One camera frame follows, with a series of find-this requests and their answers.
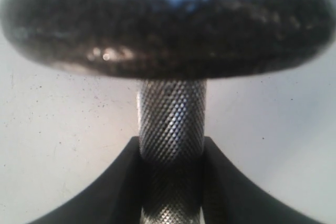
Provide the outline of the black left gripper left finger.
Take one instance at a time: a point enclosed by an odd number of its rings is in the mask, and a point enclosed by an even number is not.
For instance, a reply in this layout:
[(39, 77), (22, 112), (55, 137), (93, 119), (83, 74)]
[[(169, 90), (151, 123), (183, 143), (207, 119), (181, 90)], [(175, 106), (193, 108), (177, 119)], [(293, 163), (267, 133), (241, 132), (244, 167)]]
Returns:
[(132, 137), (86, 189), (34, 223), (138, 223), (142, 191), (139, 139)]

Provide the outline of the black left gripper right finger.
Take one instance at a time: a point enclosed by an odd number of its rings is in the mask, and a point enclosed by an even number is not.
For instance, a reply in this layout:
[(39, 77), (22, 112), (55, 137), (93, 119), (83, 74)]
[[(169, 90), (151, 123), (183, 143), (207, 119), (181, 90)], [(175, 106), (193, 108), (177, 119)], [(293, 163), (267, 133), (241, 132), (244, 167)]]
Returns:
[(205, 138), (203, 213), (206, 223), (313, 223), (247, 178)]

